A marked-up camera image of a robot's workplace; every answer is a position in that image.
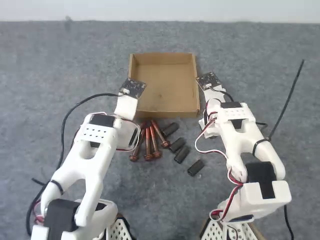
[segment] black cylinder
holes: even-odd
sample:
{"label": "black cylinder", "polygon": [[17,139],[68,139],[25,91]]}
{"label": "black cylinder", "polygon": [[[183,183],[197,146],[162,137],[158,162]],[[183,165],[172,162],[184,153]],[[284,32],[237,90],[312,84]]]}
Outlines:
{"label": "black cylinder", "polygon": [[162,131],[163,135],[167,138],[171,134],[173,134],[175,131],[177,131],[178,129],[179,129],[179,124],[176,122],[173,122],[173,123],[169,124],[168,126],[166,126],[165,128],[163,128],[161,131]]}
{"label": "black cylinder", "polygon": [[190,176],[196,175],[203,167],[205,166],[204,162],[199,159],[196,161],[189,169],[187,170]]}
{"label": "black cylinder", "polygon": [[178,164],[181,164],[185,160],[189,152],[190,152],[190,148],[187,146],[183,146],[181,150],[175,155],[174,160]]}
{"label": "black cylinder", "polygon": [[185,144],[186,144],[186,141],[182,137],[179,137],[175,142],[171,143],[169,149],[172,153],[175,153],[180,148],[182,148]]}

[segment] cardboard box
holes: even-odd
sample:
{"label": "cardboard box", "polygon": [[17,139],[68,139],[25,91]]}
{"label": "cardboard box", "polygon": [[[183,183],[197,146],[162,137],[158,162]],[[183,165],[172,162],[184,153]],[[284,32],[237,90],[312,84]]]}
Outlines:
{"label": "cardboard box", "polygon": [[139,99],[140,118],[195,118],[200,110],[196,58],[192,53],[134,53],[129,78],[147,84]]}

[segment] screw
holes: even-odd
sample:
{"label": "screw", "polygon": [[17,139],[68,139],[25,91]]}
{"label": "screw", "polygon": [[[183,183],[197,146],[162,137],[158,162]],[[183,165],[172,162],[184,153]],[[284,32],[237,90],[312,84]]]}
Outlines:
{"label": "screw", "polygon": [[153,144],[153,150],[154,152],[152,153],[153,157],[155,159],[159,159],[162,156],[162,152],[159,151],[158,149],[158,144],[157,144],[157,139],[155,135],[155,130],[154,127],[151,125],[150,127],[150,133],[151,133],[151,138],[152,138],[152,144]]}
{"label": "screw", "polygon": [[129,159],[130,159],[130,161],[132,161],[132,162],[136,162],[136,161],[139,159],[139,151],[140,151],[141,144],[142,144],[143,141],[144,141],[145,132],[146,132],[145,129],[141,129],[140,137],[139,137],[139,142],[138,142],[135,150],[133,151],[132,155],[129,156]]}
{"label": "screw", "polygon": [[145,146],[146,146],[146,153],[144,155],[144,159],[146,161],[150,161],[154,156],[151,154],[150,148],[150,129],[147,127],[145,129]]}
{"label": "screw", "polygon": [[166,140],[165,137],[162,135],[156,121],[151,120],[151,123],[152,123],[152,126],[154,127],[156,133],[158,134],[160,140],[161,140],[161,146],[164,147],[165,149],[168,148],[170,146],[170,142],[168,140]]}

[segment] circuit board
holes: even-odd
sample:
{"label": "circuit board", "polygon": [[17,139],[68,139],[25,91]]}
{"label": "circuit board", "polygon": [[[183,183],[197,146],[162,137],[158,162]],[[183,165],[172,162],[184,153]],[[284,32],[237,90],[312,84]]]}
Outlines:
{"label": "circuit board", "polygon": [[138,99],[145,90],[146,86],[147,85],[144,82],[137,81],[128,77],[120,87],[119,92],[132,98]]}
{"label": "circuit board", "polygon": [[219,78],[212,71],[198,76],[196,80],[203,91],[221,85]]}

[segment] white robotic arm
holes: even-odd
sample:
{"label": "white robotic arm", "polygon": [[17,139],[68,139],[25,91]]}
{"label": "white robotic arm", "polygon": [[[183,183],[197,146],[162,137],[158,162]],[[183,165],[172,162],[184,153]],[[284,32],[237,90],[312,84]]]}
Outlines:
{"label": "white robotic arm", "polygon": [[[62,240],[87,240],[104,229],[108,232],[118,208],[113,202],[100,199],[103,179],[116,150],[133,150],[139,140],[140,127],[132,119],[145,87],[142,82],[127,79],[119,91],[113,115],[98,112],[85,117],[63,165],[42,193],[44,226],[33,227],[32,240],[56,240],[57,235]],[[60,199],[79,179],[85,180],[83,199],[78,202]],[[59,215],[59,211],[66,212],[65,216]],[[64,224],[67,227],[59,226],[64,217],[69,218]]]}
{"label": "white robotic arm", "polygon": [[[206,107],[199,121],[205,138],[221,136],[228,174],[238,188],[214,212],[224,223],[262,218],[291,201],[285,167],[272,144],[265,140],[246,103],[226,102],[225,89],[214,73],[197,78]],[[253,153],[261,162],[244,164],[241,153]]]}

